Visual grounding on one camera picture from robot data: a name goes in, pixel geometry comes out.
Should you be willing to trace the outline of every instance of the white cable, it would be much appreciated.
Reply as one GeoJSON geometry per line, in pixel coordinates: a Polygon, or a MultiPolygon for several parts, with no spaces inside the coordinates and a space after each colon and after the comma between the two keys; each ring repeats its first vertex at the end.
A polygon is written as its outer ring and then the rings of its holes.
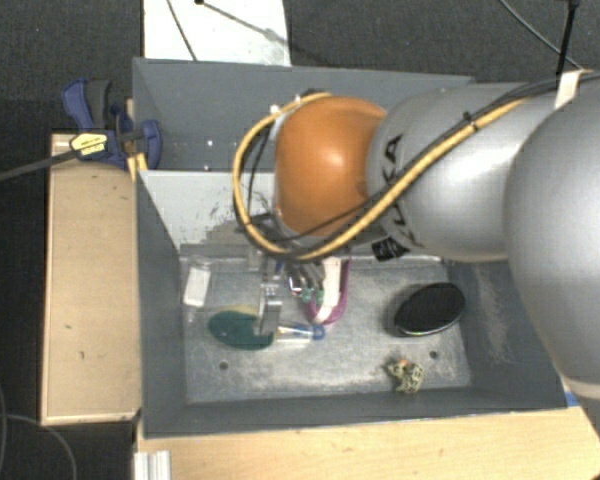
{"type": "Polygon", "coordinates": [[[0,384],[0,418],[2,418],[2,439],[0,440],[0,477],[4,467],[4,456],[7,452],[7,403],[4,399],[4,391],[0,384]]]}
{"type": "Polygon", "coordinates": [[[29,418],[27,416],[20,416],[19,414],[7,414],[6,417],[12,421],[22,421],[24,423],[29,423],[30,425],[34,425],[37,428],[40,428],[46,432],[49,432],[53,437],[55,437],[58,442],[62,445],[65,452],[67,452],[67,457],[69,457],[69,461],[71,462],[71,476],[73,480],[78,480],[78,466],[76,465],[76,458],[71,451],[71,447],[69,443],[67,443],[66,439],[62,437],[56,430],[51,427],[43,427],[33,418],[29,418]]]}
{"type": "Polygon", "coordinates": [[[43,427],[33,418],[29,418],[27,416],[20,416],[18,414],[8,414],[7,413],[7,405],[4,398],[4,391],[2,390],[2,384],[0,384],[0,419],[2,419],[2,440],[0,443],[0,478],[2,476],[2,470],[4,466],[4,458],[7,451],[7,420],[12,421],[22,421],[25,423],[29,423],[30,425],[35,425],[42,430],[45,430],[51,435],[53,435],[58,442],[62,445],[67,456],[69,457],[69,461],[71,462],[71,472],[73,480],[78,480],[78,467],[76,465],[76,458],[71,451],[71,447],[67,443],[67,441],[62,437],[58,432],[50,427],[43,427]]]}

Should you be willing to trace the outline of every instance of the white eraser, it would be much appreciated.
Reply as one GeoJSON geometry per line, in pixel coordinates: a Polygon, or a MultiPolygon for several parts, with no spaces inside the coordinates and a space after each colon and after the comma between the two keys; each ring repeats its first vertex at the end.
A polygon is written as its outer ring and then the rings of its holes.
{"type": "Polygon", "coordinates": [[[207,298],[207,292],[209,291],[210,280],[210,271],[198,267],[190,267],[183,302],[188,306],[203,307],[207,298]]]}
{"type": "Polygon", "coordinates": [[[326,258],[323,262],[325,278],[324,286],[324,306],[335,307],[340,302],[340,275],[342,260],[336,257],[326,258]]]}

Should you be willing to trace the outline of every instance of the wooden table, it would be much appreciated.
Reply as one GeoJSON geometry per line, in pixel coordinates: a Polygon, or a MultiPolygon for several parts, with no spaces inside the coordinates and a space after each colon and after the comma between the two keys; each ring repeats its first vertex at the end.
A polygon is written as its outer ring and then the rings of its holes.
{"type": "MultiPolygon", "coordinates": [[[[55,136],[55,152],[66,137],[55,136]]],[[[41,420],[130,419],[140,406],[130,177],[72,161],[50,183],[41,420]]],[[[582,410],[144,440],[187,479],[586,480],[600,442],[582,410]]]]}

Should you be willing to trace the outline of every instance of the metal plate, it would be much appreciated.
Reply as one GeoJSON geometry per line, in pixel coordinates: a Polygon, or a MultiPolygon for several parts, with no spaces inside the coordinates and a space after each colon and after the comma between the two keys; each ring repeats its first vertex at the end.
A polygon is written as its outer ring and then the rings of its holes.
{"type": "MultiPolygon", "coordinates": [[[[389,392],[386,365],[399,358],[425,370],[423,390],[463,387],[470,382],[460,327],[433,336],[398,338],[385,330],[385,312],[410,285],[447,280],[446,268],[426,258],[379,265],[354,258],[347,310],[322,341],[275,343],[252,352],[232,349],[211,336],[209,319],[223,307],[257,305],[259,276],[241,259],[216,262],[203,309],[183,309],[187,402],[189,404],[343,393],[389,392]]],[[[301,303],[288,296],[281,320],[306,322],[301,303]]]]}

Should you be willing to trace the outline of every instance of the black oval object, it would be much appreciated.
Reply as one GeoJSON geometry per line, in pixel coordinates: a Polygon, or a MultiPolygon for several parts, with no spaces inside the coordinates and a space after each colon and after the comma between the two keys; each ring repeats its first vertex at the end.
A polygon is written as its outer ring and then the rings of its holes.
{"type": "Polygon", "coordinates": [[[426,336],[443,331],[458,321],[464,295],[451,283],[424,286],[405,300],[393,317],[399,335],[426,336]]]}

